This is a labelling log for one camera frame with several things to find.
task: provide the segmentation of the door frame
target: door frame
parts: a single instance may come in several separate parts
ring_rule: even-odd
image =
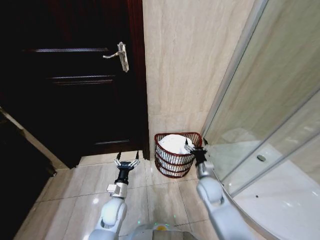
[[[129,17],[130,38],[133,52],[133,68],[137,83],[137,97],[143,157],[150,160],[148,98],[146,78],[144,16],[142,0],[126,0]]]

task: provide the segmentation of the glass shower door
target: glass shower door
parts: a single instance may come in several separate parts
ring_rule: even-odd
[[[319,12],[267,2],[204,134],[225,189],[279,239],[320,236]]]

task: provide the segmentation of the wall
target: wall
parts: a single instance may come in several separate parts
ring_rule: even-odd
[[[254,0],[144,0],[151,158],[154,135],[200,132]]]

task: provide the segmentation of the shower drain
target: shower drain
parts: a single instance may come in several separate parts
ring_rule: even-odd
[[[262,156],[262,155],[258,155],[258,156],[256,156],[256,158],[258,160],[260,160],[261,162],[264,162],[266,160],[266,158],[264,156]]]

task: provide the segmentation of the floor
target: floor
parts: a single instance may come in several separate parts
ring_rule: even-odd
[[[77,168],[58,170],[57,175],[49,179],[16,240],[88,239],[103,204],[110,199],[106,188],[118,175],[111,157],[109,160],[101,155],[92,158],[96,161],[85,157]],[[128,212],[120,236],[126,236],[139,224],[158,222],[193,231],[205,240],[218,239],[196,192],[197,182],[194,166],[177,180],[159,173],[154,160],[141,160],[129,174],[125,199]]]

